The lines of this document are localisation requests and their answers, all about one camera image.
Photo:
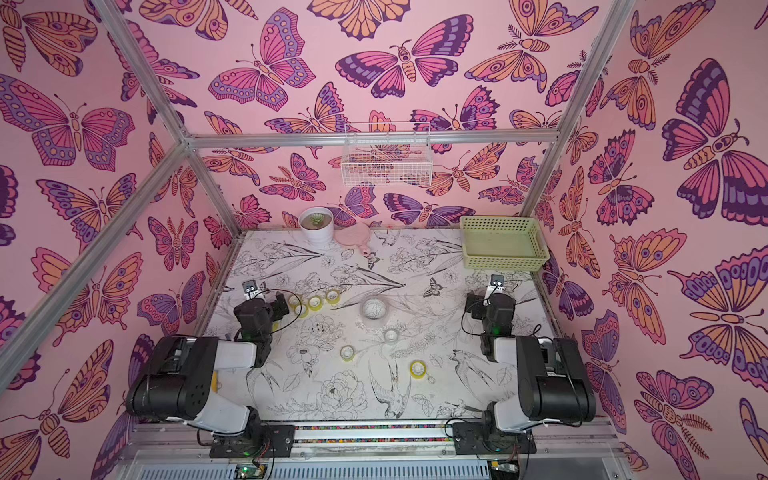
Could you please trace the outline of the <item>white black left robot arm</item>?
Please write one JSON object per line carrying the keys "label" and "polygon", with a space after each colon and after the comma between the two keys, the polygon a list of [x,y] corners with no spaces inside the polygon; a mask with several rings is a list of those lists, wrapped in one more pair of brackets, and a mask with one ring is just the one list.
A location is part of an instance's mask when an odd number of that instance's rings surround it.
{"label": "white black left robot arm", "polygon": [[232,341],[184,335],[160,340],[131,384],[127,412],[141,419],[184,423],[220,437],[255,437],[257,411],[219,394],[215,376],[222,370],[264,366],[273,324],[289,313],[288,302],[283,290],[272,301],[251,294],[233,313],[240,328]]}

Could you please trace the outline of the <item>large clear tape roll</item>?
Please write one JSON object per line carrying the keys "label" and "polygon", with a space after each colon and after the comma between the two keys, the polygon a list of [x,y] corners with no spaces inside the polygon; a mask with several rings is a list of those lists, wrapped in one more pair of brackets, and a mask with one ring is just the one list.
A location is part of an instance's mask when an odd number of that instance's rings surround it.
{"label": "large clear tape roll", "polygon": [[388,303],[380,297],[369,297],[360,304],[360,314],[364,320],[384,320],[389,312]]}

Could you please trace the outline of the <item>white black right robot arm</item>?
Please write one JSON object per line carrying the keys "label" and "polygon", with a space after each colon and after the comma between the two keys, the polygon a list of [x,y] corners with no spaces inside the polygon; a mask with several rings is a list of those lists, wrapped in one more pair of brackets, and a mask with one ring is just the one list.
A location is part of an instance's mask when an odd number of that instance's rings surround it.
{"label": "white black right robot arm", "polygon": [[579,427],[597,411],[577,342],[569,338],[514,335],[517,302],[505,293],[469,293],[464,312],[481,321],[480,351],[506,369],[517,385],[512,398],[488,404],[483,412],[485,439],[493,434],[523,434],[537,426]]}

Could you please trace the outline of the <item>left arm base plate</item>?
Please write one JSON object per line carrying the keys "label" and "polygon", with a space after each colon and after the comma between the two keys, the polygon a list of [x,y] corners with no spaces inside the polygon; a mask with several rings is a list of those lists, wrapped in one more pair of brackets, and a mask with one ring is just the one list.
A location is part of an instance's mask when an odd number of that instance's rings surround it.
{"label": "left arm base plate", "polygon": [[239,435],[214,435],[209,457],[212,459],[244,459],[266,456],[287,458],[295,439],[292,424],[262,423]]}

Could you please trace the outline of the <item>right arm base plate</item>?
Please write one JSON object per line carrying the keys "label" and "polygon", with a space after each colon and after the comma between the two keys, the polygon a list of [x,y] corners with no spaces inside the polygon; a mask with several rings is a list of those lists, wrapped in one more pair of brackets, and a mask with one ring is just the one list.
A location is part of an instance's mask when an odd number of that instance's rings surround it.
{"label": "right arm base plate", "polygon": [[535,454],[536,444],[528,433],[503,433],[480,421],[453,421],[446,425],[458,455]]}

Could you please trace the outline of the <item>pale green perforated storage basket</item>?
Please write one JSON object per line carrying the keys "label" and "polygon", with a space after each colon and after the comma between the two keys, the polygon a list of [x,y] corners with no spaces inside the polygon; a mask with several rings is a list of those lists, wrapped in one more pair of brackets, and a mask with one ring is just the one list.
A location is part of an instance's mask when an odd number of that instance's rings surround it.
{"label": "pale green perforated storage basket", "polygon": [[463,216],[460,230],[467,269],[536,272],[551,256],[534,218]]}

